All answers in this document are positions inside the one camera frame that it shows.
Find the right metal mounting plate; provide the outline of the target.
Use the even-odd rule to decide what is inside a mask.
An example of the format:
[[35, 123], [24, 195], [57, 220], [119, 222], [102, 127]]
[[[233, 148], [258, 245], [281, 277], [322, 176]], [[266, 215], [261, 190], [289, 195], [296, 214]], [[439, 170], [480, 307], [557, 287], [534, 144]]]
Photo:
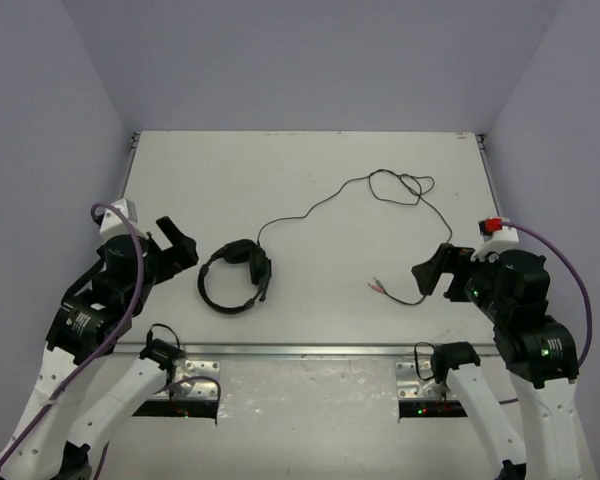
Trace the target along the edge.
[[395, 363], [397, 398], [399, 401], [456, 401], [457, 397], [433, 379], [426, 380], [431, 373], [428, 360], [418, 363], [422, 378], [416, 372], [412, 359]]

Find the black headset with microphone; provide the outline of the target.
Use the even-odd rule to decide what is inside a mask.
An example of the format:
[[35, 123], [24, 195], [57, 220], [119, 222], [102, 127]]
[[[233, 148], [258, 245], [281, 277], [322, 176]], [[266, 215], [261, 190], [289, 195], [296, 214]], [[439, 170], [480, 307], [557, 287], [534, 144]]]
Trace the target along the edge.
[[[229, 305], [216, 302], [207, 289], [212, 273], [213, 293], [220, 293]], [[272, 277], [272, 262], [256, 241], [239, 239], [216, 250], [200, 267], [197, 290], [200, 298], [213, 311], [225, 316], [241, 315], [267, 298]]]

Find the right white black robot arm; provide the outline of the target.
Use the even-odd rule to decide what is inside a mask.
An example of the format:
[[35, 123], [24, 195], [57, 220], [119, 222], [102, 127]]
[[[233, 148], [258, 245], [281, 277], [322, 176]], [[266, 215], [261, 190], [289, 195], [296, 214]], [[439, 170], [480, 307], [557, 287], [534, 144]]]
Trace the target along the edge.
[[451, 275], [445, 298], [473, 304], [492, 322], [522, 429], [510, 423], [470, 343], [434, 346], [430, 378], [459, 401], [494, 478], [581, 479], [574, 405], [578, 357], [569, 330], [547, 313], [550, 275], [545, 259], [517, 249], [494, 260], [478, 260], [473, 254], [443, 243], [412, 274], [423, 296], [433, 294], [442, 275]]

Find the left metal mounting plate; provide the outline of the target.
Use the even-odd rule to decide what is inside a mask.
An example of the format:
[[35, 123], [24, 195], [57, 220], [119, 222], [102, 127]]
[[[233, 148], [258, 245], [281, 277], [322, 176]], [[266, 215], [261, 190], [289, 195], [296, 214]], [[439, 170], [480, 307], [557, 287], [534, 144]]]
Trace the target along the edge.
[[220, 362], [197, 358], [177, 360], [167, 385], [158, 390], [155, 396], [173, 400], [219, 400]]

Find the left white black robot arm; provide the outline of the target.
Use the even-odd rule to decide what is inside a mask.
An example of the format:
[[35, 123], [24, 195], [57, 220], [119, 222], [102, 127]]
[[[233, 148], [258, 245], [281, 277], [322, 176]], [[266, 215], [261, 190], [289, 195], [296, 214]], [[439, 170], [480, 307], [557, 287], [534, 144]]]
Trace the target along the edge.
[[151, 339], [130, 370], [87, 412], [84, 395], [117, 341], [129, 331], [152, 288], [195, 266], [197, 245], [168, 217], [156, 224], [162, 249], [114, 207], [95, 216], [98, 260], [65, 292], [45, 339], [42, 364], [25, 410], [0, 453], [0, 479], [94, 479], [106, 446], [153, 394], [167, 387], [184, 352]]

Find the metal table edge rail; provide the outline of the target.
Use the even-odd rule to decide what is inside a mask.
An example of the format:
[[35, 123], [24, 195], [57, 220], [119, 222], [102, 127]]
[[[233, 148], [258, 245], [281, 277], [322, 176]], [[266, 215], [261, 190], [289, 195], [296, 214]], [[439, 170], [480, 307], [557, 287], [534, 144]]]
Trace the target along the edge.
[[192, 356], [226, 357], [406, 357], [415, 344], [301, 344], [301, 343], [191, 343], [181, 347]]

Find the metal mounting plate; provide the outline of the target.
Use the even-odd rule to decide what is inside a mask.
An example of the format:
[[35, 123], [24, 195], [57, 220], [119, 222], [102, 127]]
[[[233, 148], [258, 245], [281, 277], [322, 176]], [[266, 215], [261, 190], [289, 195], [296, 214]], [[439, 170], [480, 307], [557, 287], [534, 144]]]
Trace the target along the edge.
[[220, 362], [197, 358], [177, 360], [167, 385], [158, 390], [155, 396], [173, 400], [219, 400]]
[[431, 373], [428, 360], [418, 363], [422, 378], [416, 372], [412, 359], [395, 363], [397, 398], [399, 401], [456, 401], [457, 397], [433, 379], [426, 380]]

